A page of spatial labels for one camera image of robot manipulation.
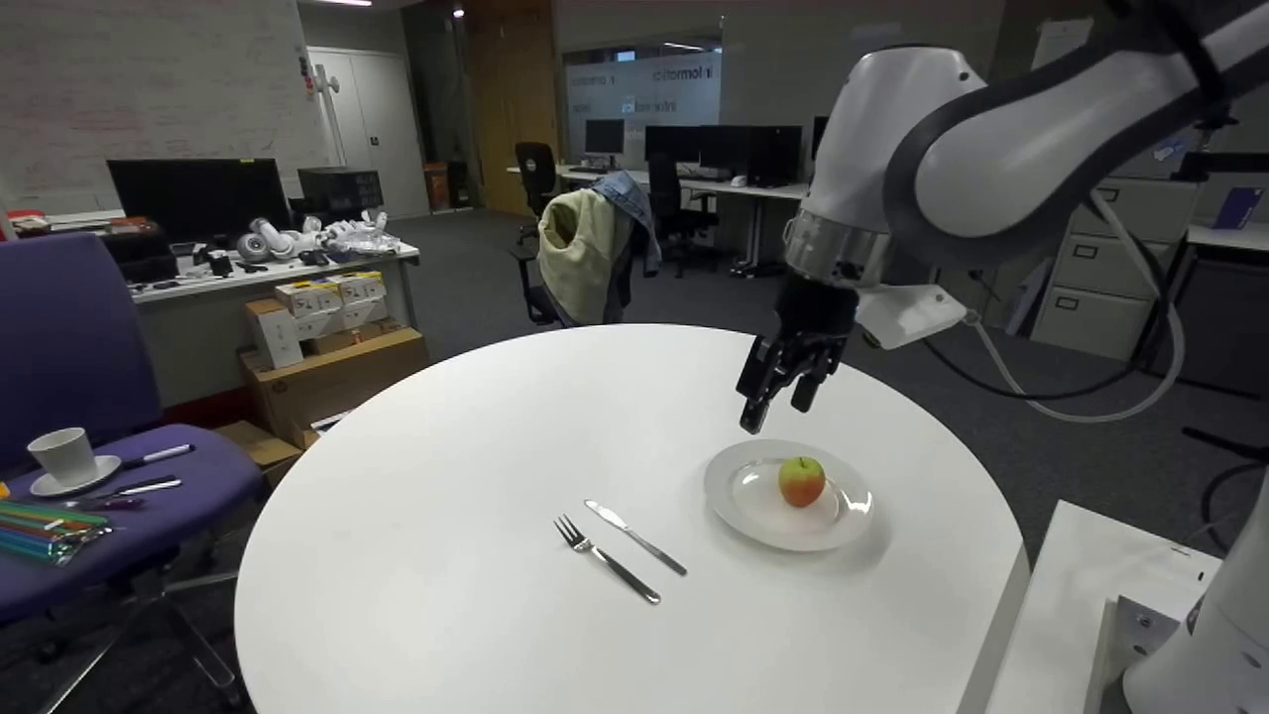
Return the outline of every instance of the blue chair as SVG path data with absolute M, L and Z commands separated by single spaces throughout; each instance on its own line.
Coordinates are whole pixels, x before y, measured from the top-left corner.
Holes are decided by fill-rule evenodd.
M 208 430 L 159 425 L 159 389 L 132 290 L 101 238 L 78 236 L 0 246 L 0 325 L 0 471 L 25 471 L 7 480 L 17 500 L 28 500 L 28 483 L 36 480 L 25 446 L 46 430 L 83 425 L 101 452 L 124 460 L 193 446 L 192 456 L 132 470 L 101 483 L 95 492 L 155 475 L 182 480 L 182 487 L 144 495 L 148 503 L 140 511 L 114 511 L 114 530 L 103 545 L 90 545 L 77 563 L 30 569 L 17 556 L 0 556 L 0 623 L 52 611 L 103 581 L 168 556 L 255 492 L 255 463 L 241 447 Z M 87 669 L 44 709 L 61 709 L 126 627 L 152 611 L 168 611 L 168 623 L 177 643 L 192 645 L 197 669 L 229 693 L 239 673 L 169 599 L 210 585 L 233 585 L 233 577 L 164 585 L 135 599 L 120 634 L 95 651 Z

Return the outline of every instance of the door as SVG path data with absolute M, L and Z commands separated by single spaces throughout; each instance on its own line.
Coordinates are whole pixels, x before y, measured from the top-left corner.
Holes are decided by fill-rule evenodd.
M 327 130 L 340 168 L 375 171 L 394 220 L 430 213 L 423 151 L 409 97 L 409 69 L 383 50 L 311 49 L 335 93 Z
M 561 62 L 546 0 L 468 3 L 479 193 L 497 213 L 528 213 L 514 144 L 551 144 L 561 154 Z

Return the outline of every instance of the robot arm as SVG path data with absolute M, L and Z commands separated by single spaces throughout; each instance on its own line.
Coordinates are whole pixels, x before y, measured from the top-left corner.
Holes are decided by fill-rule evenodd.
M 982 86 L 960 50 L 863 57 L 785 232 L 781 331 L 750 349 L 740 430 L 761 431 L 795 380 L 804 413 L 857 319 L 871 333 L 899 325 L 886 347 L 960 321 L 940 290 L 870 282 L 887 243 L 927 266 L 995 266 L 1054 246 L 1103 173 L 1208 110 L 1214 78 L 1225 97 L 1269 78 L 1269 3 L 1239 0 L 1206 25 L 1195 49 L 1112 39 L 999 86 Z

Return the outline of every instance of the apple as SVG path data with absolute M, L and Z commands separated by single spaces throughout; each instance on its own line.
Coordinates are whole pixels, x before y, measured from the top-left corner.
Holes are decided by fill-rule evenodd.
M 781 460 L 781 495 L 788 507 L 810 507 L 826 492 L 826 463 L 810 456 Z

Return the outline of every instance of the silver knife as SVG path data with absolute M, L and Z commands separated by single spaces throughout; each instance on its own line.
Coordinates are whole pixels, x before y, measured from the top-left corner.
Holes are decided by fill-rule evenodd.
M 621 534 L 632 534 L 644 553 L 649 553 L 654 558 L 661 558 L 670 570 L 685 577 L 685 569 L 682 569 L 678 558 L 670 558 L 670 553 L 648 545 L 640 530 L 628 529 L 621 515 L 613 515 L 613 511 L 602 507 L 600 500 L 588 500 L 588 507 L 592 507 L 602 525 L 611 525 L 611 529 L 617 529 Z

